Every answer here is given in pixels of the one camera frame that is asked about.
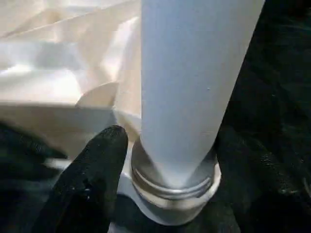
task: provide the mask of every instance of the white tube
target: white tube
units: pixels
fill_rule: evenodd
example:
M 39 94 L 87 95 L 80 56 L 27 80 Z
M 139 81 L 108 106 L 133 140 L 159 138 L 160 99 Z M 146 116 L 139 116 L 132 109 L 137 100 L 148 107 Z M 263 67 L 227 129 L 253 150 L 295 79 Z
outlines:
M 142 0 L 141 143 L 165 185 L 211 149 L 263 3 Z

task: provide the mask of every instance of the gloved finger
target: gloved finger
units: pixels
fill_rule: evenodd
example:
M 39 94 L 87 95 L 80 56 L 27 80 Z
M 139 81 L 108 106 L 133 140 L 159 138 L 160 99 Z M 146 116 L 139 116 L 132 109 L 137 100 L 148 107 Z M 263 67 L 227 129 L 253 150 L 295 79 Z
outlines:
M 33 232 L 107 232 L 127 144 L 120 126 L 93 138 L 60 176 Z
M 281 194 L 292 194 L 299 191 L 299 188 L 290 173 L 274 154 L 268 151 L 265 146 L 251 135 L 238 134 L 233 129 L 223 127 L 219 131 L 220 151 L 229 148 L 230 158 L 222 158 L 225 153 L 219 153 L 220 162 L 229 163 L 232 167 L 241 165 L 248 169 L 248 177 L 256 182 L 262 189 L 277 191 Z
M 66 155 L 49 147 L 42 139 L 0 122 L 0 144 L 28 151 L 34 158 L 66 159 Z
M 248 156 L 252 152 L 232 127 L 224 126 L 218 132 L 215 149 L 222 172 L 216 196 L 230 205 L 242 232 L 253 232 L 247 211 L 262 190 L 249 166 Z

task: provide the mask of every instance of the black fabric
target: black fabric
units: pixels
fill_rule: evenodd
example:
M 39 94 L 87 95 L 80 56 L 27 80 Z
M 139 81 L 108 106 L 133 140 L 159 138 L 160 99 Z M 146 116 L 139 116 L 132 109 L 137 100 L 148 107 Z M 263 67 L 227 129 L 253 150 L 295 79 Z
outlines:
M 307 0 L 266 1 L 215 142 L 222 181 L 216 195 L 194 221 L 179 227 L 160 226 L 123 196 L 117 198 L 112 214 L 117 177 L 123 163 L 122 159 L 114 163 L 113 155 L 115 151 L 124 154 L 127 142 L 125 132 L 117 129 L 117 134 L 104 131 L 92 140 L 90 147 L 66 170 L 39 215 L 34 232 L 106 232 L 110 217 L 110 232 L 311 232 L 311 15 L 308 4 Z M 41 141 L 32 140 L 28 135 L 20 138 L 20 134 L 10 133 L 7 137 L 10 127 L 3 125 L 3 128 L 0 153 L 5 155 L 2 159 L 6 163 L 14 164 L 14 158 L 25 161 L 30 154 L 35 155 L 37 162 L 46 154 L 63 157 L 45 144 L 38 146 L 36 142 L 42 144 Z M 95 158 L 103 151 L 107 157 L 96 163 Z M 90 171 L 88 165 L 93 167 L 92 171 L 100 172 L 84 174 Z M 18 178 L 24 173 L 0 174 L 2 179 L 13 174 L 20 181 Z M 31 172 L 26 174 L 30 174 L 31 179 L 37 177 Z M 53 186 L 53 181 L 51 183 L 42 190 L 27 193 L 16 190 L 0 193 L 3 213 L 12 210 L 21 213 L 6 215 L 1 211 L 0 224 L 9 227 L 3 232 L 29 232 L 24 223 L 32 226 L 35 217 L 26 221 L 20 216 L 26 215 L 30 203 L 36 202 L 29 214 L 38 216 Z M 113 190 L 105 198 L 98 196 L 106 191 L 103 187 Z

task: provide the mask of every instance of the black glove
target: black glove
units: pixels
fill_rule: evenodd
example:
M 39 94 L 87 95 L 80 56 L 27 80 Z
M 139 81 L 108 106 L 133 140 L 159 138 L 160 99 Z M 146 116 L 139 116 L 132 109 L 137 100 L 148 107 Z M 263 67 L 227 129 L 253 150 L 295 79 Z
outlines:
M 119 126 L 93 138 L 60 176 L 33 232 L 107 232 L 127 144 L 127 134 Z

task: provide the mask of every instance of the white cylindrical filter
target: white cylindrical filter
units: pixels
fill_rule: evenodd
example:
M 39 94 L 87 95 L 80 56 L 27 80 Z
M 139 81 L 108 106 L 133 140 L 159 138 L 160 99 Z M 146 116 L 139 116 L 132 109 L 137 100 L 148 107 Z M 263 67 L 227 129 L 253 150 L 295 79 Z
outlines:
M 188 187 L 214 143 L 263 4 L 142 0 L 140 139 L 153 167 L 142 169 L 144 179 Z

